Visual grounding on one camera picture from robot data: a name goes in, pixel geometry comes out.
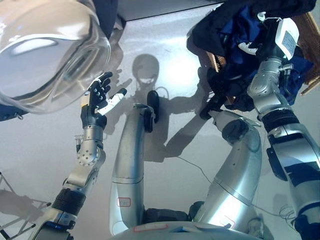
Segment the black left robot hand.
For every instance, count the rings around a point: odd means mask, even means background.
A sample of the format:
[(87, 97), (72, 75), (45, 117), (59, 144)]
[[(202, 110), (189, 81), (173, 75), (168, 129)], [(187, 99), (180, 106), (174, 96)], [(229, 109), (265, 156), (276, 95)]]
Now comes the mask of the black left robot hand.
[(80, 119), (83, 129), (93, 125), (104, 129), (107, 125), (106, 114), (127, 94), (127, 90), (121, 88), (112, 96), (108, 96), (112, 76), (113, 73), (110, 71), (103, 73), (91, 83), (82, 96)]

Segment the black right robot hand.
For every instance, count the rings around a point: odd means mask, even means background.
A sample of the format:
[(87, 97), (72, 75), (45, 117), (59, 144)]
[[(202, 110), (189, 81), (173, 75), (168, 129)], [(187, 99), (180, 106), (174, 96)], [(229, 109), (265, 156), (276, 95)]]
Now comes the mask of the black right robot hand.
[(279, 58), (291, 60), (299, 39), (299, 29), (291, 18), (267, 17), (266, 12), (259, 12), (257, 18), (267, 28), (262, 44), (252, 47), (251, 43), (239, 43), (243, 52), (257, 56), (260, 60)]

